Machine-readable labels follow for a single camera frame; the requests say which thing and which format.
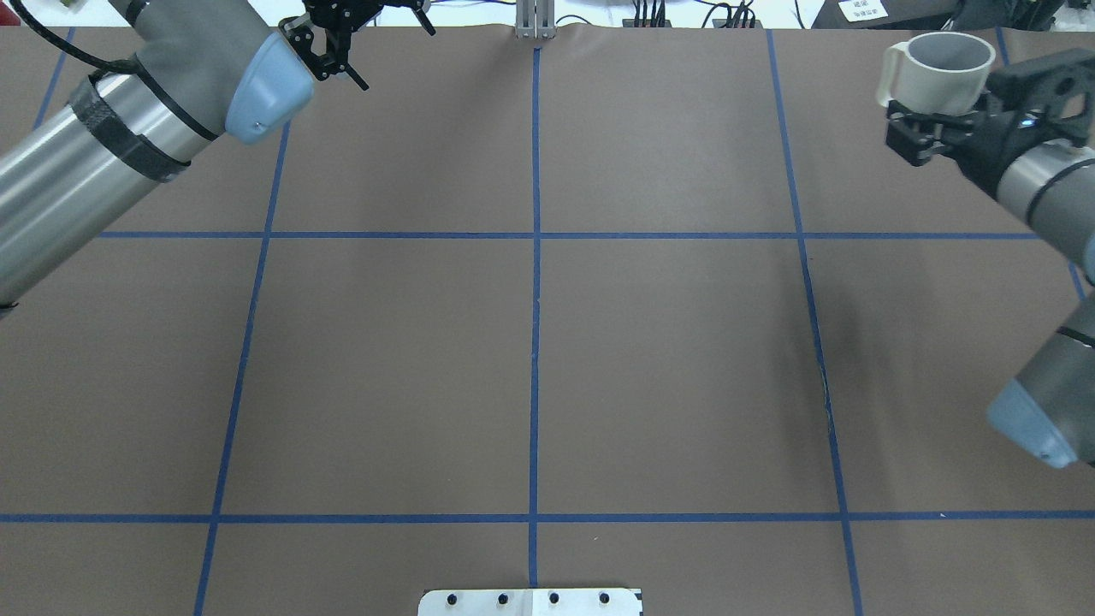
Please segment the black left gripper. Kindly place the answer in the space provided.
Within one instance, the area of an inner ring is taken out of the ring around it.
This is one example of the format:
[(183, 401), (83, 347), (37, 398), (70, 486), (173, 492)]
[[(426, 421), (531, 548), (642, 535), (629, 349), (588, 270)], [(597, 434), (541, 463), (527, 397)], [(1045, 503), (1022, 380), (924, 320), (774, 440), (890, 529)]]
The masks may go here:
[[(437, 31), (428, 18), (430, 5), (430, 1), (306, 1), (304, 15), (281, 20), (281, 35), (316, 80), (345, 75), (368, 91), (370, 86), (349, 62), (353, 33), (367, 22), (379, 27), (379, 19), (391, 9), (408, 11), (427, 35), (435, 36)], [(324, 32), (321, 53), (314, 50), (316, 28)]]

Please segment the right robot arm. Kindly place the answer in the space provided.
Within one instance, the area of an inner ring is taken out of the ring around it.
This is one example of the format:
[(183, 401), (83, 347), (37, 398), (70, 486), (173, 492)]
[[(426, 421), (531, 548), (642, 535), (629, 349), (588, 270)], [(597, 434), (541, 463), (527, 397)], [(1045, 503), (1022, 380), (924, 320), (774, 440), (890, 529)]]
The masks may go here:
[(935, 32), (880, 67), (886, 146), (912, 167), (947, 156), (1064, 275), (1059, 321), (986, 421), (1048, 467), (1092, 467), (1092, 50), (1000, 65), (986, 40)]

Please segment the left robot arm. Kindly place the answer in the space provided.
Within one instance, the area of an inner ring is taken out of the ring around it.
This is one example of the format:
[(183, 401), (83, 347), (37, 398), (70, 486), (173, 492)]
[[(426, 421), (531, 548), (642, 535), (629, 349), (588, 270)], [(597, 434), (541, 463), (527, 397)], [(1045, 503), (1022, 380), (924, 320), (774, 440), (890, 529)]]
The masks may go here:
[(351, 36), (387, 1), (306, 1), (277, 27), (247, 1), (114, 1), (139, 35), (105, 60), (51, 32), (22, 1), (25, 27), (92, 67), (62, 109), (3, 156), (1, 304), (8, 315), (51, 270), (204, 149), (230, 135), (251, 146), (289, 123), (314, 83), (345, 74)]

